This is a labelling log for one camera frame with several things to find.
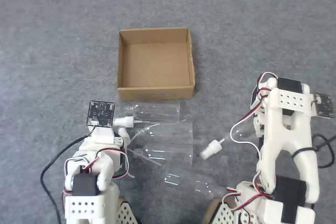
black cable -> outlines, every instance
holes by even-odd
[[[316,138],[316,137],[321,137],[323,140],[324,140],[324,143],[322,144],[319,144],[319,145],[316,145],[317,149],[320,149],[322,147],[324,147],[325,145],[327,145],[328,143],[330,144],[332,141],[335,141],[336,140],[336,135],[335,136],[332,136],[331,138],[327,139],[325,136],[323,136],[322,134],[315,134],[313,135],[313,139]]]
[[[322,144],[320,144],[320,145],[316,145],[316,146],[315,146],[315,147],[316,147],[316,150],[315,150],[315,151],[318,152],[322,147],[324,147],[324,146],[326,145],[326,146],[328,147],[329,151],[330,151],[330,154],[331,154],[331,161],[330,161],[329,163],[327,163],[326,165],[319,165],[318,167],[319,167],[320,169],[328,168],[328,167],[332,166],[332,165],[335,163],[335,152],[334,152],[334,150],[332,149],[330,143],[336,139],[336,136],[333,136],[333,137],[331,137],[330,139],[327,139],[327,138],[326,138],[324,135],[322,135],[322,134],[319,134],[319,133],[314,134],[314,135],[312,136],[312,142],[313,142],[313,145],[314,145],[314,141],[315,141],[315,139],[316,139],[317,137],[322,138],[322,139],[324,140],[324,143],[322,143]]]
[[[292,154],[292,158],[295,158],[295,156],[298,155],[300,152],[315,151],[315,150],[316,148],[314,147],[305,147],[305,148],[298,149]]]
[[[54,162],[70,147],[72,147],[73,145],[83,141],[85,138],[87,138],[88,136],[91,135],[91,133],[94,131],[95,128],[93,128],[93,130],[88,134],[88,135],[85,135],[85,136],[82,136],[76,140],[74,140],[73,142],[71,142],[70,144],[68,144],[63,150],[61,150],[50,162],[49,164],[47,164],[47,166],[43,169],[43,171],[41,172],[41,175],[40,175],[40,182],[41,182],[41,185],[44,189],[44,191],[46,192],[46,194],[48,195],[51,203],[53,204],[53,207],[55,209],[55,212],[56,212],[56,216],[57,216],[57,222],[58,224],[62,224],[62,221],[61,221],[61,215],[59,213],[59,210],[58,210],[58,207],[57,207],[57,204],[56,204],[56,201],[54,200],[53,196],[51,195],[49,189],[47,188],[46,184],[44,183],[44,174],[46,173],[46,171],[54,164]]]
[[[314,142],[316,140],[316,138],[321,138],[323,139],[323,143],[319,144],[319,145],[314,145]],[[330,155],[331,155],[331,161],[329,163],[327,163],[326,165],[318,165],[318,168],[323,169],[323,168],[328,168],[330,166],[332,166],[335,163],[335,152],[331,146],[331,142],[336,140],[336,135],[332,136],[331,138],[327,139],[324,135],[317,133],[314,134],[312,137],[312,147],[305,147],[305,148],[301,148],[296,150],[293,154],[292,154],[292,158],[294,158],[296,155],[298,155],[300,152],[305,152],[305,151],[315,151],[318,152],[322,147],[327,146],[329,151],[330,151]]]

gray carpet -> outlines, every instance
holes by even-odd
[[[182,109],[196,138],[223,136],[247,112],[264,70],[336,95],[336,0],[0,0],[1,223],[56,223],[39,174],[87,133],[89,100],[118,101],[118,30],[170,26],[192,31],[196,92]],[[336,121],[313,119],[312,132],[331,136]],[[46,174],[59,206],[63,161],[76,148]],[[255,160],[251,147],[226,143],[208,162],[195,157],[194,167],[236,186],[251,180]],[[167,193],[162,171],[131,165],[137,178],[118,183],[143,224],[200,222],[208,200]],[[297,176],[288,155],[277,171]],[[320,170],[318,224],[336,223],[335,176],[336,166]]]

bottle neck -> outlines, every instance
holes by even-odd
[[[123,109],[126,115],[133,115],[133,106],[125,106]]]

white bottle cap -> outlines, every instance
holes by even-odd
[[[134,117],[125,116],[124,118],[115,118],[113,119],[113,126],[133,128],[134,127]]]
[[[222,149],[222,145],[219,141],[213,140],[208,146],[200,153],[203,160],[207,160],[212,155],[216,154]]]

black wire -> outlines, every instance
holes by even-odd
[[[313,145],[314,145],[314,141],[317,137],[320,137],[324,140],[324,143],[320,144],[320,145],[315,145],[315,148],[316,148],[316,152],[318,152],[322,147],[324,147],[325,145],[328,147],[329,151],[330,151],[330,154],[331,154],[331,161],[329,163],[327,163],[326,165],[319,165],[318,167],[320,169],[323,169],[323,168],[328,168],[330,166],[332,166],[334,163],[335,163],[335,152],[334,150],[332,149],[330,143],[334,140],[336,140],[336,135],[331,137],[330,139],[327,139],[324,135],[322,134],[314,134],[312,136],[312,142],[313,142]]]
[[[85,136],[82,136],[76,140],[74,140],[73,142],[71,142],[70,144],[68,144],[63,150],[61,150],[50,162],[49,164],[47,164],[47,166],[43,169],[43,171],[41,172],[41,176],[40,176],[40,182],[41,182],[41,185],[44,189],[44,191],[46,192],[46,194],[48,195],[51,203],[53,204],[53,207],[55,209],[55,212],[56,212],[56,216],[57,216],[57,222],[58,224],[62,224],[62,221],[61,221],[61,215],[59,213],[59,210],[58,210],[58,207],[57,207],[57,204],[56,204],[56,201],[54,200],[53,196],[51,195],[49,189],[47,188],[46,184],[44,183],[44,174],[46,173],[46,171],[54,164],[54,162],[70,147],[72,147],[73,145],[83,141],[85,138],[87,138],[88,136],[91,135],[91,133],[94,131],[95,128],[93,128],[93,130],[88,134],[88,135],[85,135]]]
[[[332,136],[331,138],[327,139],[325,136],[323,136],[322,134],[315,134],[313,135],[313,139],[314,137],[321,137],[323,140],[324,140],[324,143],[322,144],[319,144],[319,145],[316,145],[316,148],[319,150],[320,148],[324,147],[325,145],[327,145],[328,143],[331,143],[332,141],[335,141],[336,140],[336,135],[335,136]]]

